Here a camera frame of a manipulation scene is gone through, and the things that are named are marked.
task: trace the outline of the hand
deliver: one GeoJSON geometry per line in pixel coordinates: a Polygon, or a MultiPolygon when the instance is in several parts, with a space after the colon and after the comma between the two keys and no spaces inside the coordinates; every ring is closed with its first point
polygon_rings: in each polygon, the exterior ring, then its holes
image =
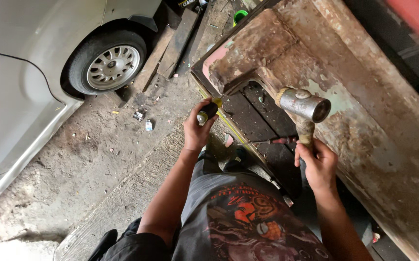
{"type": "Polygon", "coordinates": [[[299,158],[306,162],[306,178],[312,191],[316,193],[336,192],[335,170],[339,158],[322,141],[313,139],[313,150],[316,156],[306,148],[305,145],[297,141],[295,149],[295,166],[299,167],[299,158]]]}
{"type": "Polygon", "coordinates": [[[210,129],[219,116],[215,115],[211,119],[208,119],[203,126],[200,126],[198,120],[196,119],[196,115],[200,112],[203,106],[208,105],[210,101],[211,98],[206,98],[197,104],[190,112],[189,118],[183,123],[185,133],[184,149],[200,152],[208,142],[210,129]]]}

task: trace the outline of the green container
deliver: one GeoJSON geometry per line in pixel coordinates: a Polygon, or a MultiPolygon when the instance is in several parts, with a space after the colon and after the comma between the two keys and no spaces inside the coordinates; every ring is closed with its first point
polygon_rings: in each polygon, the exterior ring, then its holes
{"type": "Polygon", "coordinates": [[[234,15],[234,27],[236,26],[236,24],[238,24],[238,22],[240,22],[240,20],[242,20],[247,15],[248,15],[247,11],[244,11],[244,10],[237,11],[236,14],[234,15]]]}

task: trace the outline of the wheel hub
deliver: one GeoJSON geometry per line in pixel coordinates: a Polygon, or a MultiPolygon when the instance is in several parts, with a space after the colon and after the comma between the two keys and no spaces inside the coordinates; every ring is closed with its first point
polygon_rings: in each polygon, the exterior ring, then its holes
{"type": "Polygon", "coordinates": [[[129,45],[104,51],[89,66],[87,81],[93,88],[107,90],[126,84],[137,70],[140,54],[129,45]]]}

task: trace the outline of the red screwdriver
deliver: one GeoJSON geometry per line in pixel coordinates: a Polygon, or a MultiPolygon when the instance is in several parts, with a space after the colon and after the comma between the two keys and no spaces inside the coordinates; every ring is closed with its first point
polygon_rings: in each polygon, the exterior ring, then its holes
{"type": "Polygon", "coordinates": [[[258,143],[282,143],[282,144],[289,144],[291,142],[296,142],[297,138],[296,136],[288,136],[286,138],[280,138],[280,139],[270,139],[267,141],[255,141],[255,142],[249,142],[249,143],[239,143],[238,145],[248,145],[248,144],[258,144],[258,143]]]}

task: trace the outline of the silver car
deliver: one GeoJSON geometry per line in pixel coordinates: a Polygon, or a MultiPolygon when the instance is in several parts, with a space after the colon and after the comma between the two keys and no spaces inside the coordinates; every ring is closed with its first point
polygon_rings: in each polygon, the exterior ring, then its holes
{"type": "Polygon", "coordinates": [[[68,93],[135,77],[160,2],[0,0],[0,194],[83,103],[68,93]]]}

